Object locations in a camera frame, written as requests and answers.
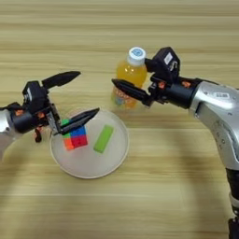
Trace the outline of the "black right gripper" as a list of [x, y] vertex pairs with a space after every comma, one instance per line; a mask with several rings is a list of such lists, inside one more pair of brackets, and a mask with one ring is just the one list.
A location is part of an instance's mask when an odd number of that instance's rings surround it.
[[[146, 58], [145, 66], [149, 73], [153, 73], [156, 71], [157, 63], [154, 60]], [[112, 83], [117, 89], [135, 100], [140, 101], [143, 105], [150, 106], [153, 98], [153, 100], [158, 103], [170, 103], [184, 109], [190, 107], [196, 88], [200, 84], [200, 80], [197, 78], [176, 77], [170, 80], [161, 79], [157, 74], [152, 75], [150, 81], [152, 84], [148, 88], [150, 92], [149, 95], [146, 91], [135, 87], [134, 84], [129, 81], [116, 78], [112, 79]]]

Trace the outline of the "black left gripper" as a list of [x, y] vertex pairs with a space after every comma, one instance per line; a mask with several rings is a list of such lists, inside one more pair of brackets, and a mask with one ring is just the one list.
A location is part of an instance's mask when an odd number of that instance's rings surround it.
[[[53, 87], [61, 87], [69, 83], [80, 75], [79, 71], [68, 71], [59, 73], [52, 77], [48, 77], [42, 81], [46, 89]], [[77, 128], [84, 126], [88, 121], [93, 119], [100, 108], [84, 111], [74, 116], [68, 123], [61, 127], [60, 117], [54, 104], [49, 104], [35, 112], [31, 112], [30, 108], [22, 105], [11, 106], [11, 119], [15, 130], [20, 134], [26, 134], [37, 127], [49, 126], [56, 134], [68, 134]]]

